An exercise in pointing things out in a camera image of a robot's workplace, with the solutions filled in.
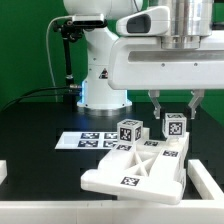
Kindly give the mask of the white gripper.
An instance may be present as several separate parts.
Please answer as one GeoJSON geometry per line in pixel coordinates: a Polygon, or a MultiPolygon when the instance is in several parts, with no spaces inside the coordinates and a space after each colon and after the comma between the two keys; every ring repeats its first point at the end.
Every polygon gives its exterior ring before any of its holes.
{"type": "Polygon", "coordinates": [[[224,89],[224,34],[202,38],[192,50],[163,49],[159,37],[119,38],[110,54],[108,83],[113,89],[149,90],[156,119],[159,90],[192,90],[188,111],[194,119],[202,89],[224,89]]]}

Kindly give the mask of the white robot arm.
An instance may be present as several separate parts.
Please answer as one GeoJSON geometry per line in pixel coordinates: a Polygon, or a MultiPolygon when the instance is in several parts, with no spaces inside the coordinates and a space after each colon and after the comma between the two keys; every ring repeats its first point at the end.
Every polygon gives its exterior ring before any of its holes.
{"type": "Polygon", "coordinates": [[[162,90],[191,90],[190,115],[209,89],[224,89],[224,30],[213,30],[213,0],[63,0],[87,40],[88,74],[78,106],[98,112],[131,105],[146,90],[161,116],[162,90]]]}

